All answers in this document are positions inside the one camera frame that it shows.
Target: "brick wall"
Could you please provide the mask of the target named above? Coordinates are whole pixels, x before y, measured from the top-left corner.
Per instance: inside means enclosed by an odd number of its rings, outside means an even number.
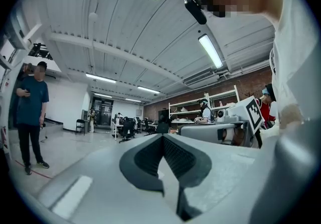
[[[158,119],[158,111],[163,108],[169,108],[170,103],[178,103],[183,101],[189,101],[197,98],[202,98],[204,93],[208,93],[209,95],[218,94],[222,92],[226,92],[234,89],[234,85],[239,93],[240,100],[243,100],[248,97],[248,94],[254,95],[255,97],[262,96],[262,89],[266,84],[271,83],[272,81],[272,72],[270,67],[266,67],[254,72],[251,72],[246,75],[242,75],[236,78],[228,79],[224,82],[221,82],[217,85],[209,86],[203,89],[199,89],[193,92],[188,92],[170,99],[165,99],[160,102],[156,102],[153,104],[149,104],[144,106],[143,115],[144,118],[148,117],[150,120]],[[225,105],[229,102],[236,102],[236,96],[223,98],[222,104]],[[219,101],[215,101],[215,106],[219,106]],[[199,105],[191,105],[185,107],[187,110],[195,110],[199,109]],[[184,118],[193,119],[197,115],[184,115]]]

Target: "white t-shirt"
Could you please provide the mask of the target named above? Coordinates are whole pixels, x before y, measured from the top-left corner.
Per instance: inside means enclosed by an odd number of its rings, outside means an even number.
[[[207,123],[211,123],[211,111],[209,108],[205,108],[202,114],[203,118],[208,118]]]
[[[319,29],[304,0],[283,0],[282,13],[275,27],[275,39],[270,53],[272,85],[277,101],[280,129],[301,122],[303,116],[288,81],[315,49]]]

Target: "red shirt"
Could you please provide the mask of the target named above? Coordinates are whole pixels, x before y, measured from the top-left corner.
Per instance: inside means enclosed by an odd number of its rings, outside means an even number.
[[[257,105],[260,106],[259,100],[258,99],[255,99],[255,100],[256,100]],[[262,102],[262,106],[261,106],[260,111],[261,111],[262,117],[265,120],[265,126],[266,127],[267,127],[267,122],[268,121],[274,121],[275,120],[275,117],[270,115],[270,105],[265,104],[264,102]]]

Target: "ceiling panel light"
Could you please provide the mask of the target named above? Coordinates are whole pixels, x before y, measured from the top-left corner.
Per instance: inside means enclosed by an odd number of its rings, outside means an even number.
[[[107,98],[112,98],[112,96],[110,95],[105,95],[105,94],[99,94],[99,93],[94,93],[95,95],[98,95],[98,96],[103,96],[103,97],[107,97]]]
[[[141,102],[141,101],[139,101],[139,100],[128,99],[128,98],[126,98],[125,100],[127,100],[127,101],[136,101],[136,102]]]
[[[211,57],[212,61],[214,62],[216,68],[220,68],[223,66],[223,63],[218,55],[214,45],[212,44],[208,35],[203,35],[199,38],[201,45],[204,47],[208,55]]]
[[[145,87],[141,87],[141,86],[139,86],[138,89],[145,90],[145,91],[152,92],[152,93],[160,93],[158,91],[151,90],[151,89],[148,89],[148,88],[145,88]]]
[[[102,81],[111,82],[111,83],[116,84],[116,81],[115,81],[115,80],[112,80],[112,79],[108,79],[108,78],[104,78],[104,77],[99,77],[99,76],[91,75],[91,74],[88,74],[88,73],[86,73],[86,76],[87,76],[87,77],[94,78],[94,79],[99,79],[99,80],[102,80]]]

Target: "red floor line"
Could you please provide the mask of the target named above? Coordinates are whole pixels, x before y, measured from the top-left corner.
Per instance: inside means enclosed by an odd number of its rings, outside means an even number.
[[[15,160],[15,162],[17,162],[18,164],[20,164],[21,166],[24,167],[24,165],[23,165],[22,163],[20,163],[19,161]],[[31,170],[31,171],[32,171],[32,172],[35,172],[36,174],[38,174],[38,175],[40,175],[40,176],[43,176],[43,177],[45,177],[45,178],[52,179],[51,177],[48,177],[48,176],[46,176],[46,175],[44,175],[44,174],[41,174],[41,173],[39,173],[39,172],[37,172],[37,171],[34,171],[34,170]]]

